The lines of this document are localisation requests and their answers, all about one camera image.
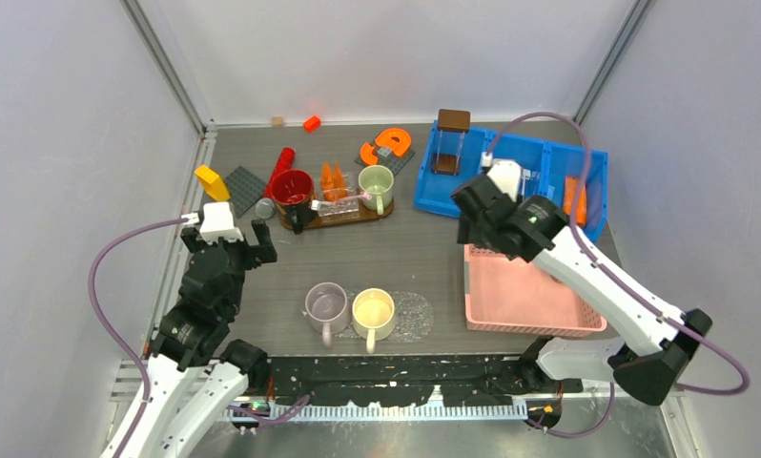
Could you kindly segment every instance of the red cube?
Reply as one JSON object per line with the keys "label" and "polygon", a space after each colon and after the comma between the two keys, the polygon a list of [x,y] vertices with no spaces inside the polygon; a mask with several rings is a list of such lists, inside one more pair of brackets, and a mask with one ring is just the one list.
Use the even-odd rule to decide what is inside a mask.
{"label": "red cube", "polygon": [[302,125],[304,126],[305,131],[311,133],[319,128],[321,125],[321,119],[319,119],[318,116],[310,116],[310,118],[306,120]]}

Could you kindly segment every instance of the gray base plate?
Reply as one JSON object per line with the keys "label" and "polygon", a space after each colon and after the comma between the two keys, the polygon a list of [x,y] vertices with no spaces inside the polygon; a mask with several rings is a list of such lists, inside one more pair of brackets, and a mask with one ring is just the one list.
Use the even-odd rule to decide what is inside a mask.
{"label": "gray base plate", "polygon": [[230,201],[235,205],[237,218],[252,208],[265,192],[265,181],[243,167],[237,167],[223,182],[229,188]]}

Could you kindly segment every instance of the pink basket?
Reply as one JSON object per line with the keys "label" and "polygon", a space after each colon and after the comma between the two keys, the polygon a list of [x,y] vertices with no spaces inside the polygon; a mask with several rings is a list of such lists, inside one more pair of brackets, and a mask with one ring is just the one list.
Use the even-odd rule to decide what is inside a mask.
{"label": "pink basket", "polygon": [[466,245],[464,274],[468,329],[585,337],[607,326],[568,286],[522,260]]}

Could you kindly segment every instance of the orange object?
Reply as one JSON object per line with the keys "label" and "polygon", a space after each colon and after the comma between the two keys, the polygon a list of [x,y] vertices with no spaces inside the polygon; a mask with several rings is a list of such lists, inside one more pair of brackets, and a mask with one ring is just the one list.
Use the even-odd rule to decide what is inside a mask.
{"label": "orange object", "polygon": [[324,162],[324,165],[321,166],[321,180],[319,184],[321,184],[321,191],[324,192],[324,200],[335,202],[336,194],[333,192],[335,187],[333,172],[330,171],[330,164],[327,162]]}
{"label": "orange object", "polygon": [[[571,216],[571,201],[574,200],[574,192],[577,191],[577,183],[579,178],[566,177],[566,188],[563,192],[563,211]],[[583,194],[580,196],[580,203],[577,205],[577,225],[586,225],[586,208],[588,204],[586,202],[586,187],[583,187]]]}
{"label": "orange object", "polygon": [[347,181],[344,179],[344,175],[341,174],[339,168],[339,162],[333,161],[333,187],[336,188],[336,199],[347,197]]}
{"label": "orange object", "polygon": [[229,200],[229,188],[226,187],[226,183],[223,182],[223,178],[220,177],[214,170],[205,165],[201,165],[195,169],[195,176],[198,177],[201,185],[204,187],[204,191],[210,198],[223,202]]}
{"label": "orange object", "polygon": [[302,124],[302,126],[304,126],[305,131],[307,131],[308,134],[318,129],[320,125],[321,125],[321,119],[319,119],[318,116],[310,116],[308,120],[306,120],[304,124]]}
{"label": "orange object", "polygon": [[365,165],[376,165],[378,163],[377,151],[379,148],[388,148],[392,150],[395,156],[402,157],[411,148],[411,135],[399,127],[393,127],[378,134],[374,143],[374,145],[364,143],[360,147],[360,160]]}

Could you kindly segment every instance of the white cable clip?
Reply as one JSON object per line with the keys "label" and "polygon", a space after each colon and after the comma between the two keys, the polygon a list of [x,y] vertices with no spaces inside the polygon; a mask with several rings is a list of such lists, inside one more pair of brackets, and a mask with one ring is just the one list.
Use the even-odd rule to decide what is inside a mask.
{"label": "white cable clip", "polygon": [[482,167],[492,167],[493,166],[493,154],[489,151],[485,151],[482,153]]}
{"label": "white cable clip", "polygon": [[186,219],[186,221],[181,224],[183,226],[195,226],[201,222],[198,212],[181,215],[181,217]]}

